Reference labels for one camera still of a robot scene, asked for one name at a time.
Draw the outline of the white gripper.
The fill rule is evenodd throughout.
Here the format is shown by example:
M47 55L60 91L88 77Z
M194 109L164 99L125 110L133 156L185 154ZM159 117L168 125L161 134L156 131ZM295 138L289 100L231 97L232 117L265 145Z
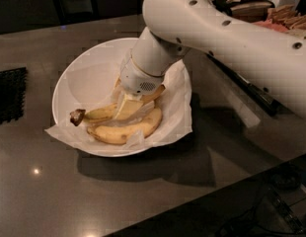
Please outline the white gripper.
M133 60L129 49L122 60L119 78L116 79L111 100L117 103L114 119L129 119L142 106L143 101L137 95L150 95L164 81L163 76L153 76L144 72Z

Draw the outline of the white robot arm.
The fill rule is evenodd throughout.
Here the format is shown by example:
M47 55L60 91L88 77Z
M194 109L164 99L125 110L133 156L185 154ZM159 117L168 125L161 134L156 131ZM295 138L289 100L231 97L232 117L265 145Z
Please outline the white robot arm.
M146 28L121 67L123 89L148 95L190 48L210 54L306 119L306 40L231 18L210 0L144 0Z

